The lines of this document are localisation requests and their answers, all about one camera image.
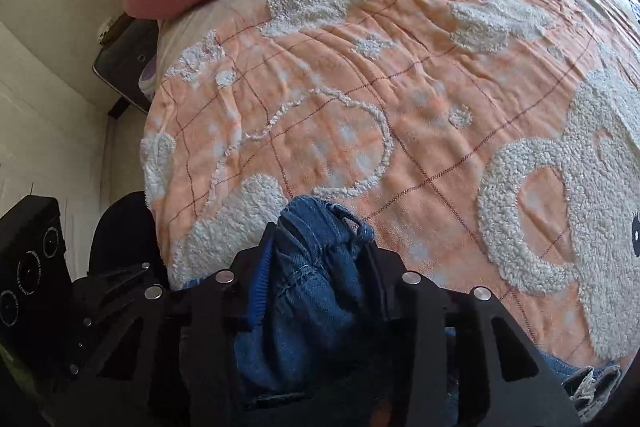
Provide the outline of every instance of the orange blanket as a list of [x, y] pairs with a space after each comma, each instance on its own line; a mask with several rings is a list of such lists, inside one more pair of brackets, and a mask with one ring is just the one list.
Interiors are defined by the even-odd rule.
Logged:
[[210, 28], [142, 143], [172, 285], [312, 193], [439, 285], [490, 288], [540, 349], [632, 355], [639, 42], [609, 0], [269, 0]]

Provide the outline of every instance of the metal screw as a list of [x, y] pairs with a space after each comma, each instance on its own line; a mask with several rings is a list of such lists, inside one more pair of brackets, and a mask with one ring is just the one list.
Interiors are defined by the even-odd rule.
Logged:
[[422, 280], [422, 277], [416, 272], [404, 272], [402, 274], [402, 280], [407, 284], [418, 284]]
[[149, 286], [145, 290], [145, 298], [153, 301], [155, 299], [159, 299], [162, 295], [162, 286], [159, 284], [154, 284], [153, 286]]
[[220, 284], [229, 284], [236, 278], [231, 270], [222, 270], [222, 272], [216, 273], [216, 281]]
[[474, 290], [474, 297], [481, 301], [488, 301], [491, 298], [491, 290], [484, 286], [478, 286], [478, 288]]

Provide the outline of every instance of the blue denim fabric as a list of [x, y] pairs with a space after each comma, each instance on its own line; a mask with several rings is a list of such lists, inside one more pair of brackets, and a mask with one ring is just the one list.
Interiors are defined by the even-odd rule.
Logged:
[[[382, 325], [369, 313], [356, 268], [373, 238], [367, 223], [337, 203], [299, 196], [282, 211], [271, 243], [264, 317], [235, 342], [245, 402], [304, 396], [380, 363]], [[560, 382], [578, 371], [540, 353]], [[449, 376], [453, 424], [458, 390], [455, 375]]]

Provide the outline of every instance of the black speaker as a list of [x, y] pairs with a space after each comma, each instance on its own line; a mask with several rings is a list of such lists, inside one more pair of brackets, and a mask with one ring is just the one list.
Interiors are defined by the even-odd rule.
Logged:
[[60, 209], [27, 196], [0, 218], [0, 344], [36, 379], [60, 370], [72, 286]]

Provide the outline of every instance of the embroidered eye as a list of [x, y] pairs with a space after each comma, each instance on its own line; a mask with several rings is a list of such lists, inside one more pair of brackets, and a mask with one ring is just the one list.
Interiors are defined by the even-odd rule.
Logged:
[[631, 243], [634, 245], [636, 257], [640, 257], [640, 219], [638, 219], [638, 214], [634, 216], [634, 221], [631, 224]]

